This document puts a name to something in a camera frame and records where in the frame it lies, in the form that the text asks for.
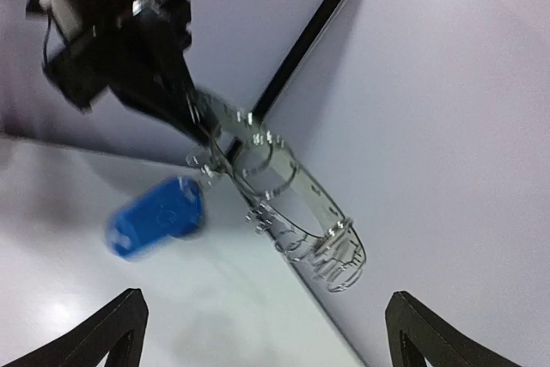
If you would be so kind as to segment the blue key tag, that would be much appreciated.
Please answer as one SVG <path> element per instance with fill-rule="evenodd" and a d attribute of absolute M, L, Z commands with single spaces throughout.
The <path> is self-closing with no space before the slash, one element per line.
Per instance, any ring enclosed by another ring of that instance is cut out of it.
<path fill-rule="evenodd" d="M 115 254 L 130 259 L 169 237 L 197 232 L 204 215 L 198 182 L 171 177 L 114 212 L 107 221 L 106 242 Z"/>

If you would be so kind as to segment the perforated metal key ring disc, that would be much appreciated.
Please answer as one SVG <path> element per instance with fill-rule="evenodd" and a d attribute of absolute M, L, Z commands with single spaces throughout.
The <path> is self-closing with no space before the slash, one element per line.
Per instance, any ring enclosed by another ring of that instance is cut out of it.
<path fill-rule="evenodd" d="M 244 109 L 204 90 L 190 94 L 208 122 L 208 144 L 186 159 L 204 190 L 228 178 L 249 205 L 247 220 L 267 232 L 291 264 L 332 293 L 362 276 L 367 254 L 352 219 L 296 158 L 289 143 Z"/>

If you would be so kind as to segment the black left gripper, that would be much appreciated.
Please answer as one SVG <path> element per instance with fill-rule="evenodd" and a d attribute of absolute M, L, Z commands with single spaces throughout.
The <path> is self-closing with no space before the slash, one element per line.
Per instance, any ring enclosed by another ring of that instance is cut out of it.
<path fill-rule="evenodd" d="M 82 111 L 111 89 L 125 107 L 206 146 L 217 121 L 199 103 L 183 57 L 190 21 L 189 0 L 131 0 L 46 57 L 43 71 Z"/>

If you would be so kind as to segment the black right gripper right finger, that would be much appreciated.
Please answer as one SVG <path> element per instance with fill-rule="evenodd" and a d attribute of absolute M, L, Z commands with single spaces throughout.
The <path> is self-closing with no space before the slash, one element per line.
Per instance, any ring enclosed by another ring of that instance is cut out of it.
<path fill-rule="evenodd" d="M 407 291 L 396 291 L 385 310 L 393 366 L 514 366 L 473 341 Z"/>

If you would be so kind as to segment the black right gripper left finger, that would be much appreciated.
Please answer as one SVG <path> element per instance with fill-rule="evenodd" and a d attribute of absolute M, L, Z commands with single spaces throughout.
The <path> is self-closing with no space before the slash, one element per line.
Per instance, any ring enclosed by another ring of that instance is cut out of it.
<path fill-rule="evenodd" d="M 127 289 L 68 333 L 8 365 L 138 366 L 148 317 L 143 292 Z"/>

